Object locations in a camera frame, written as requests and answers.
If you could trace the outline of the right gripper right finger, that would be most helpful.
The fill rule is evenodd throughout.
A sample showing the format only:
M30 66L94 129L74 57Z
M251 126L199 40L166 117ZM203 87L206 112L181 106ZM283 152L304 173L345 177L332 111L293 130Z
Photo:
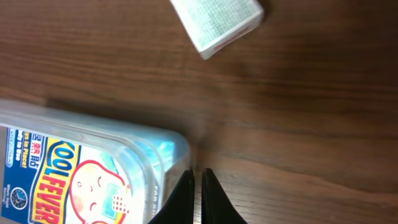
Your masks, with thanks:
M234 208L212 169L201 178L202 224L248 224Z

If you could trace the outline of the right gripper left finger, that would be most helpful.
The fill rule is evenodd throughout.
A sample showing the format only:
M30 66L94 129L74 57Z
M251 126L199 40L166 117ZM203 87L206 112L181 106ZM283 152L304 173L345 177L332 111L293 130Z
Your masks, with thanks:
M149 224L192 224L195 201L195 177L185 170L170 197Z

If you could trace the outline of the blue Kool Fever box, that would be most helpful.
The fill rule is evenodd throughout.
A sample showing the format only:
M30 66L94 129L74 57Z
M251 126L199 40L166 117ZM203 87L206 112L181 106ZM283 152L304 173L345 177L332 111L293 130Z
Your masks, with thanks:
M1 222L148 223L176 148L148 136L110 152L2 125Z

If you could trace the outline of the white Panadol box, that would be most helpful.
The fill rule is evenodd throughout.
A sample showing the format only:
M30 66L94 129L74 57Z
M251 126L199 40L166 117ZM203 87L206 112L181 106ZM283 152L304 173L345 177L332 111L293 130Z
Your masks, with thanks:
M204 60L260 25L257 0L171 0L190 40Z

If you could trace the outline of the clear plastic container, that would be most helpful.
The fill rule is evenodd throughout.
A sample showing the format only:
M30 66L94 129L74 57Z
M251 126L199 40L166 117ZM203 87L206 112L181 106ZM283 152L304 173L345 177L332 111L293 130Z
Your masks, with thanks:
M149 223L190 167L165 129L1 101L2 223Z

